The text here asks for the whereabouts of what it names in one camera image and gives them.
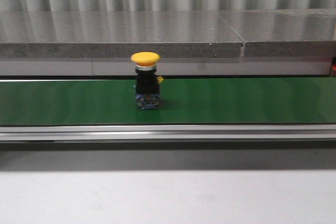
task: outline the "yellow mushroom button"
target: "yellow mushroom button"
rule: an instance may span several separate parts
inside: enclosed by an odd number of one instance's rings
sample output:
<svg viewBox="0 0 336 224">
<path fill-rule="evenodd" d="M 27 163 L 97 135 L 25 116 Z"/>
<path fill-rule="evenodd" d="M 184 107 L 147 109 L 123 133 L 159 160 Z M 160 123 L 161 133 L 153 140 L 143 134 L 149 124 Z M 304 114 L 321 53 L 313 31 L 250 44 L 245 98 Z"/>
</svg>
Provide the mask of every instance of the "yellow mushroom button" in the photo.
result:
<svg viewBox="0 0 336 224">
<path fill-rule="evenodd" d="M 152 66 L 159 60 L 160 56 L 154 52 L 137 52 L 133 54 L 131 60 L 136 62 L 139 66 Z"/>
</svg>

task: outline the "granite slab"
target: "granite slab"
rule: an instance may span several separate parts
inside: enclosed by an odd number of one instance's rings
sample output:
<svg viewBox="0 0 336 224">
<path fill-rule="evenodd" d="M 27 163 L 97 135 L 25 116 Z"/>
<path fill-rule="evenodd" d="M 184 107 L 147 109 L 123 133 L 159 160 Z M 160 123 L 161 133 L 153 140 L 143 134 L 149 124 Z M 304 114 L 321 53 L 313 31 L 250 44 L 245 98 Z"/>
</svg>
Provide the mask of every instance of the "granite slab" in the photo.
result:
<svg viewBox="0 0 336 224">
<path fill-rule="evenodd" d="M 243 42 L 244 57 L 336 55 L 336 15 L 330 9 L 218 11 Z"/>
<path fill-rule="evenodd" d="M 0 58 L 234 58 L 241 41 L 214 11 L 0 12 Z"/>
</svg>

